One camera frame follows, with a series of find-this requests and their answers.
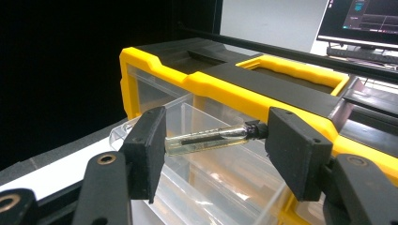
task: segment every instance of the black background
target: black background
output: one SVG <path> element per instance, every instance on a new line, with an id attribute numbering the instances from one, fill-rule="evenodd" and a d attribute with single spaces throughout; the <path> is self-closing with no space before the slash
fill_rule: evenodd
<path id="1" fill-rule="evenodd" d="M 123 118 L 118 56 L 168 37 L 164 1 L 0 6 L 0 170 Z"/>

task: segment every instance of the monitor screen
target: monitor screen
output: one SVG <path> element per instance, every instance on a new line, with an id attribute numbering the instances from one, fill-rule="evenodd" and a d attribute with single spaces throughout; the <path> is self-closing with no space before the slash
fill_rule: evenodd
<path id="1" fill-rule="evenodd" d="M 317 39 L 398 51 L 398 0 L 329 0 Z"/>

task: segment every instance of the transparent drawer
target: transparent drawer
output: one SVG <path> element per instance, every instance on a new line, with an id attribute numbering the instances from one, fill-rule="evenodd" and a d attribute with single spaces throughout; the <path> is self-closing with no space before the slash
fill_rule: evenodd
<path id="1" fill-rule="evenodd" d="M 167 103 L 168 136 L 229 126 L 196 109 L 195 104 L 214 111 L 220 103 L 207 101 L 205 106 L 191 94 Z M 226 117 L 235 122 L 246 119 L 237 112 Z M 114 150 L 120 148 L 138 119 L 113 129 L 110 145 Z M 149 207 L 165 224 L 276 224 L 278 197 L 284 187 L 264 143 L 253 141 L 165 157 L 155 202 Z"/>
<path id="2" fill-rule="evenodd" d="M 136 79 L 136 97 L 141 113 L 189 94 L 188 91 L 133 66 L 128 66 L 128 74 Z"/>

